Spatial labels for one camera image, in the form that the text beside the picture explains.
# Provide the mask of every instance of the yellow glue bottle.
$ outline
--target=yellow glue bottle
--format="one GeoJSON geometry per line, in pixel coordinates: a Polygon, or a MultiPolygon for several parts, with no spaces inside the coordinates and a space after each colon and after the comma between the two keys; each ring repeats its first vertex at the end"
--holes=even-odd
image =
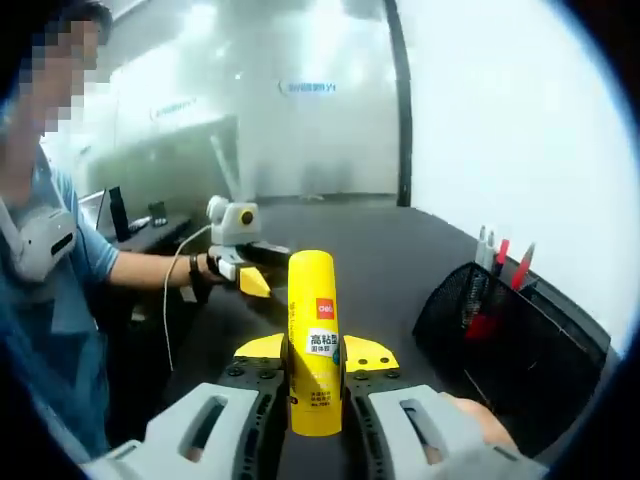
{"type": "Polygon", "coordinates": [[[333,258],[303,251],[289,261],[291,428],[322,437],[342,429],[340,338],[333,258]]]}

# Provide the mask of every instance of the red pen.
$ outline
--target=red pen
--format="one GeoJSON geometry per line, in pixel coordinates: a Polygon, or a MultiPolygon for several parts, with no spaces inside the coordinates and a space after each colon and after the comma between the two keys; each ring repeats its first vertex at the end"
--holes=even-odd
{"type": "Polygon", "coordinates": [[[516,273],[513,275],[513,280],[511,281],[511,288],[514,290],[519,290],[522,286],[522,282],[524,282],[524,277],[526,277],[527,272],[529,271],[529,267],[531,267],[531,260],[533,259],[533,252],[536,249],[536,244],[532,243],[531,246],[524,253],[524,257],[522,257],[522,261],[516,270],[516,273]]]}
{"type": "Polygon", "coordinates": [[[506,238],[502,240],[500,244],[500,251],[498,252],[498,257],[496,258],[496,264],[493,266],[493,274],[500,278],[500,274],[502,273],[502,267],[504,267],[504,262],[507,261],[507,251],[509,250],[509,240],[506,238]]]}

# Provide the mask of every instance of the black mesh pen holder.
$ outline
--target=black mesh pen holder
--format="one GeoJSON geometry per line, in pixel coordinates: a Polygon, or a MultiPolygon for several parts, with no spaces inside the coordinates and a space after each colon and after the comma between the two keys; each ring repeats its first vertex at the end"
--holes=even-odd
{"type": "Polygon", "coordinates": [[[529,456],[571,425],[600,376],[576,339],[475,263],[434,290],[413,333],[445,390],[488,407],[529,456]]]}

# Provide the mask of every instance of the blue shirt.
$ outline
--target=blue shirt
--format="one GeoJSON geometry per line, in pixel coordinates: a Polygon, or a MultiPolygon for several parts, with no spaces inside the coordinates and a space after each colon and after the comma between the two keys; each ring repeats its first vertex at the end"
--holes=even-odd
{"type": "Polygon", "coordinates": [[[71,179],[42,167],[41,152],[26,206],[9,211],[14,221],[46,203],[73,214],[79,234],[73,251],[62,258],[43,283],[20,280],[12,271],[9,249],[0,237],[0,293],[7,315],[0,335],[16,359],[18,374],[36,407],[67,451],[78,462],[105,453],[108,407],[106,343],[89,313],[83,285],[103,282],[118,251],[85,222],[71,179]]]}

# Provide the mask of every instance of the computer monitor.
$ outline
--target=computer monitor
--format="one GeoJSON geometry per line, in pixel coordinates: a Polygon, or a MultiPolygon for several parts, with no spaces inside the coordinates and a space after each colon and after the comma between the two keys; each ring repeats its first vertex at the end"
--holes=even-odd
{"type": "Polygon", "coordinates": [[[98,229],[104,196],[105,190],[101,190],[78,200],[78,206],[80,207],[80,212],[84,215],[85,222],[94,230],[98,229]]]}

